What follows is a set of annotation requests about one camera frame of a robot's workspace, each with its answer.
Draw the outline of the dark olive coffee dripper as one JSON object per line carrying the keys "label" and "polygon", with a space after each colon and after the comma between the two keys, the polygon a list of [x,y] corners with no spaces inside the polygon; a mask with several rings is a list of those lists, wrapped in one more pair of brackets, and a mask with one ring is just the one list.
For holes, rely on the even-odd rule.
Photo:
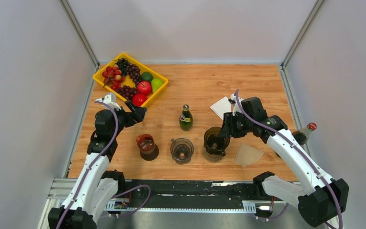
{"label": "dark olive coffee dripper", "polygon": [[230,138],[223,138],[219,136],[221,131],[220,127],[211,127],[208,129],[203,136],[204,148],[210,156],[226,156],[226,148],[230,144]]}

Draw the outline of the white paper coffee filter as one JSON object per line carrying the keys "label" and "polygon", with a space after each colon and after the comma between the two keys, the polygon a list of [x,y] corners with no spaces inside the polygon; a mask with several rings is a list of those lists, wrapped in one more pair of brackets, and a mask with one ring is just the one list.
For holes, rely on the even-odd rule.
{"label": "white paper coffee filter", "polygon": [[232,111],[231,103],[228,97],[223,97],[216,103],[210,106],[211,110],[221,119],[224,119],[224,114]]}

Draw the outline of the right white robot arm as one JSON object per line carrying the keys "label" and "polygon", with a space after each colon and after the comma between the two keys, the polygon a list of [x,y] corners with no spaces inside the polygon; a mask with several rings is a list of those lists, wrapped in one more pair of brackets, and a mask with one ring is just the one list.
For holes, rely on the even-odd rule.
{"label": "right white robot arm", "polygon": [[272,172],[254,178],[253,192],[259,199],[279,198],[298,209],[311,227],[322,224],[332,227],[337,218],[343,228],[342,214],[346,209],[349,186],[325,172],[299,145],[285,122],[278,116],[268,116],[258,97],[243,99],[237,94],[222,99],[222,138],[240,138],[252,133],[273,149],[296,175],[299,185],[282,180]]}

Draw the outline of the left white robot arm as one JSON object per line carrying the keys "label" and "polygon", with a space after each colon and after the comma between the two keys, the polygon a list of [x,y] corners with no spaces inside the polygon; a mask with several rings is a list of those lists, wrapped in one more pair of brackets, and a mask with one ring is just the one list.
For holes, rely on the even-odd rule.
{"label": "left white robot arm", "polygon": [[115,102],[96,100],[105,106],[95,115],[95,130],[91,135],[83,169],[70,194],[60,207],[48,214],[50,229],[95,229],[107,203],[122,197],[127,190],[123,174],[107,168],[117,149],[116,137],[127,127],[144,120],[147,108],[127,101],[128,112]]}

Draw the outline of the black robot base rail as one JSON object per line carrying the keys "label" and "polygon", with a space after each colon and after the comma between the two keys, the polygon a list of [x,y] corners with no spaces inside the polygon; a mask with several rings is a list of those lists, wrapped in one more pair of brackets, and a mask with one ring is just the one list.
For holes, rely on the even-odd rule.
{"label": "black robot base rail", "polygon": [[127,180],[105,207],[110,214],[134,210],[178,213],[241,213],[270,218],[281,200],[252,181]]}

